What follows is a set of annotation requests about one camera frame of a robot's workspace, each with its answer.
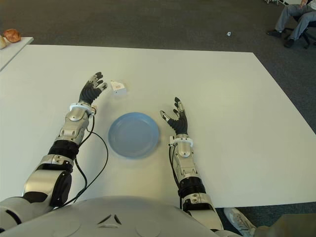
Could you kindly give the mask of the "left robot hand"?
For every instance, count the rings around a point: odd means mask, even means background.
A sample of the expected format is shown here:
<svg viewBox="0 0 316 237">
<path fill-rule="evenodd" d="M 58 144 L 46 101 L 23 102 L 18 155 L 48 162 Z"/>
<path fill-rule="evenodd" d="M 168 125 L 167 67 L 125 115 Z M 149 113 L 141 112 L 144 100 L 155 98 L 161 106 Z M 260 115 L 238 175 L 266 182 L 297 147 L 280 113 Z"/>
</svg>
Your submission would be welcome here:
<svg viewBox="0 0 316 237">
<path fill-rule="evenodd" d="M 95 73 L 84 85 L 79 95 L 79 102 L 89 105 L 108 87 L 107 83 L 102 80 L 101 72 Z"/>
</svg>

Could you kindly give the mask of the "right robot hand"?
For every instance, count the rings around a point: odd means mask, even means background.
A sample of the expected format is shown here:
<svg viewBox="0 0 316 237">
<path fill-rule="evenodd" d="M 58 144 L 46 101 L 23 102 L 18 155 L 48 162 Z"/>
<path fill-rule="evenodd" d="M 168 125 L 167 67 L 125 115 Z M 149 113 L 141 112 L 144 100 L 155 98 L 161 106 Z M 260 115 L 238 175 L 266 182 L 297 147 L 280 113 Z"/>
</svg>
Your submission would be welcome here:
<svg viewBox="0 0 316 237">
<path fill-rule="evenodd" d="M 174 101 L 174 105 L 176 108 L 173 110 L 173 112 L 177 116 L 177 119 L 171 118 L 164 111 L 160 111 L 160 115 L 166 121 L 166 123 L 175 131 L 176 135 L 188 135 L 188 120 L 186 117 L 184 106 L 178 97 L 175 97 Z"/>
</svg>

